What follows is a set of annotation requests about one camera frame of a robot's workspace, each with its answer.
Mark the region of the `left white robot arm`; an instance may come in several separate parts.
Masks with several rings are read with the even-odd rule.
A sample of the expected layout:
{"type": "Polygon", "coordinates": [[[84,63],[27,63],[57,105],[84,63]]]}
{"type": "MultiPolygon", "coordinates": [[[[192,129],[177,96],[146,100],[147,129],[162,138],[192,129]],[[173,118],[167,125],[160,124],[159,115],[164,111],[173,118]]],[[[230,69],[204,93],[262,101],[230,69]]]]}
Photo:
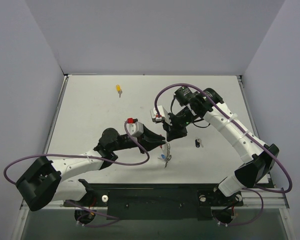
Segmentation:
{"type": "Polygon", "coordinates": [[[163,136],[140,122],[127,124],[125,130],[121,135],[114,128],[105,129],[97,146],[81,155],[52,160],[47,156],[38,157],[15,184],[29,209],[35,212],[60,200],[73,200],[87,206],[93,200],[93,193],[87,184],[72,177],[109,167],[117,162],[116,151],[139,148],[142,154],[148,154],[166,143],[163,136]]]}

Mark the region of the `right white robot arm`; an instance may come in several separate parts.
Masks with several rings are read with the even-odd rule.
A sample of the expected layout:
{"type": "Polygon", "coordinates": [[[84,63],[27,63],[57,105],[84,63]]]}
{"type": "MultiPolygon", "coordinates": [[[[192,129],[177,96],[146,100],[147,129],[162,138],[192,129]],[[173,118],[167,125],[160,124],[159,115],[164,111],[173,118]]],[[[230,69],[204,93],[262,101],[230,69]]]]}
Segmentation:
{"type": "Polygon", "coordinates": [[[279,148],[267,145],[253,135],[230,111],[223,98],[212,88],[203,92],[179,87],[173,96],[183,108],[176,114],[162,113],[163,129],[167,141],[187,136],[187,126],[200,118],[213,126],[236,150],[243,164],[233,174],[223,179],[214,189],[214,201],[226,204],[244,188],[253,188],[273,167],[279,148]]]}

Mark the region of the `dark blue tagged key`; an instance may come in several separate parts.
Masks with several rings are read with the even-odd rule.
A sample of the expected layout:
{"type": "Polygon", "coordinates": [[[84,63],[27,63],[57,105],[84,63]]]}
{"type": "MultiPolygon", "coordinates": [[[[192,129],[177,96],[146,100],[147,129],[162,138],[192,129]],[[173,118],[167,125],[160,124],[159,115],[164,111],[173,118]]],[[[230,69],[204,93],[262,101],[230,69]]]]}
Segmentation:
{"type": "Polygon", "coordinates": [[[203,148],[204,147],[203,144],[202,144],[202,140],[198,137],[195,138],[195,146],[197,148],[203,148]]]}

